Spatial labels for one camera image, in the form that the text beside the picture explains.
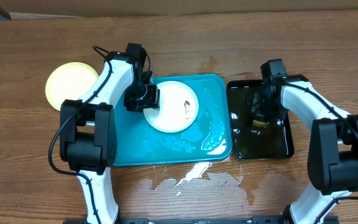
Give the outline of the yellow plate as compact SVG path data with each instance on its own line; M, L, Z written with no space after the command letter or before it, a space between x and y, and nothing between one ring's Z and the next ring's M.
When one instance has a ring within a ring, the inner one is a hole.
M77 100L84 95L98 79L98 74L89 65L70 62L56 68L45 85L45 95L56 110L65 100Z

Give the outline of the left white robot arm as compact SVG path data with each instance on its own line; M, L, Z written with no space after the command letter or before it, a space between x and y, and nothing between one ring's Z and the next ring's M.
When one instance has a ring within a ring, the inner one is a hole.
M122 98L128 111L159 109L160 91L144 67L150 57L140 44L129 43L124 52L94 50L104 59L103 71L83 96L62 103L49 151L58 143L61 160L70 168L66 175L81 183L88 209L84 223L119 223L111 181L117 154L114 108Z

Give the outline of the yellow green sponge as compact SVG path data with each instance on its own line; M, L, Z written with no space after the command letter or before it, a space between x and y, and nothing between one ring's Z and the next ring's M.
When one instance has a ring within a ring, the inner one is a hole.
M260 127L260 128L266 128L267 126L270 125L269 122L262 122L262 121L257 121L256 119L254 119L252 121L252 124L256 127Z

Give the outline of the small white stained plate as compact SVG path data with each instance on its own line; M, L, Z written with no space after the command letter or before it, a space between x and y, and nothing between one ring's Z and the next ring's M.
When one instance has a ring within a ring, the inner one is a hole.
M186 84L165 81L157 84L160 91L159 109L144 109L147 122L156 130L177 133L188 128L199 109L195 92Z

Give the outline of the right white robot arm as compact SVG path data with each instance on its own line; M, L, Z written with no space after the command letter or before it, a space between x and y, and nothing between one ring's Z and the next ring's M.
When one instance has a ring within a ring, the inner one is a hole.
M328 213L343 200L358 200L358 114L320 95L303 75L289 76L283 61L261 65L262 92L252 104L254 124L270 124L294 113L311 131L310 182L287 206L282 223L337 223Z

